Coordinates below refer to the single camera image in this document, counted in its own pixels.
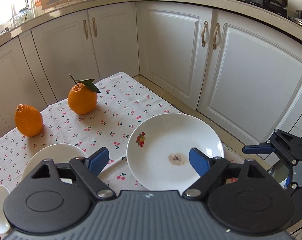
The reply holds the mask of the white plate with fruit print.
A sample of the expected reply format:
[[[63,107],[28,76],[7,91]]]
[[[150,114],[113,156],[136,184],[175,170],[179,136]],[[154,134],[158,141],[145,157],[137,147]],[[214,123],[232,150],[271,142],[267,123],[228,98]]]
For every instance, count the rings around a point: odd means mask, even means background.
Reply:
[[[37,152],[26,165],[20,181],[22,181],[42,160],[52,159],[55,164],[68,163],[75,157],[85,157],[88,155],[75,145],[70,144],[54,144],[47,146]]]

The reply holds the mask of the orange with green leaf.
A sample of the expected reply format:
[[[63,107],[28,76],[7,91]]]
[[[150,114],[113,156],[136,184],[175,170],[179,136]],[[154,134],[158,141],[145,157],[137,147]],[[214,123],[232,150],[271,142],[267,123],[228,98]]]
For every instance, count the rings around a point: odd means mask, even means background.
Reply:
[[[95,79],[75,80],[71,74],[69,76],[75,83],[67,98],[69,108],[78,115],[90,113],[97,105],[98,93],[101,93],[94,84]]]

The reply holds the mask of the cherry print tablecloth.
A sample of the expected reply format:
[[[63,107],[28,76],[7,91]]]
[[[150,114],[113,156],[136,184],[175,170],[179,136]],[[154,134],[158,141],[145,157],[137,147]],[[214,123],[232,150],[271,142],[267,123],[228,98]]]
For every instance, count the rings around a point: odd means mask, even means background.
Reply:
[[[44,127],[36,137],[25,137],[17,129],[0,138],[0,185],[13,190],[31,158],[53,144],[70,144],[86,154],[107,147],[110,161],[101,180],[113,189],[141,189],[129,171],[126,148],[134,129],[158,114],[182,112],[199,119],[204,116],[144,77],[116,74],[98,83],[101,94],[97,108],[77,115],[66,100],[42,111]]]

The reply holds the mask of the white plate with crumbs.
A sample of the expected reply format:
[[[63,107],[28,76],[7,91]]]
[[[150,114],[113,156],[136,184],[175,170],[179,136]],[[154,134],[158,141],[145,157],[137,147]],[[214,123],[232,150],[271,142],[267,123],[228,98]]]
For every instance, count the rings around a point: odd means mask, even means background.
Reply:
[[[166,113],[142,122],[127,144],[127,163],[136,180],[151,191],[183,192],[199,179],[189,152],[223,157],[218,135],[204,121],[186,114]]]

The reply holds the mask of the orange without leaf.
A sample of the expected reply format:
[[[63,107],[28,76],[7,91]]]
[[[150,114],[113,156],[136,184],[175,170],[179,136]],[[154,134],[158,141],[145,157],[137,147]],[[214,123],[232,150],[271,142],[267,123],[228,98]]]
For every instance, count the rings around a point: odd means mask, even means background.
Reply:
[[[43,117],[33,106],[19,104],[16,107],[14,120],[17,129],[26,137],[38,135],[43,129]]]

